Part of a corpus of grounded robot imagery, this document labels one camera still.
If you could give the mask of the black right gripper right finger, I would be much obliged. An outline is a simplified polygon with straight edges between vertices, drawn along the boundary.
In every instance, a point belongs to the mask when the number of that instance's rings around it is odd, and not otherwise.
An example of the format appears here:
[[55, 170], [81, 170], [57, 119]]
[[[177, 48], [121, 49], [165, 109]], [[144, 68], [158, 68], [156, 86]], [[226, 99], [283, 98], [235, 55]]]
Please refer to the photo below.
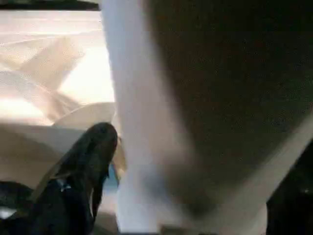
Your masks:
[[268, 235], [313, 233], [313, 158], [302, 156], [267, 201]]

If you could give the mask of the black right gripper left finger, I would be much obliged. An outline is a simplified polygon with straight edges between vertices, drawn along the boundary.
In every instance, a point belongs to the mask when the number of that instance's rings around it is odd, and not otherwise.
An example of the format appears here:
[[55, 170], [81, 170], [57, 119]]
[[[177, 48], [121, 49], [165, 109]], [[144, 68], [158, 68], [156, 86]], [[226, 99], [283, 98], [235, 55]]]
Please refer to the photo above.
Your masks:
[[89, 235], [116, 151], [118, 134], [107, 122], [86, 130], [41, 179], [19, 192], [16, 212], [6, 220], [8, 235]]

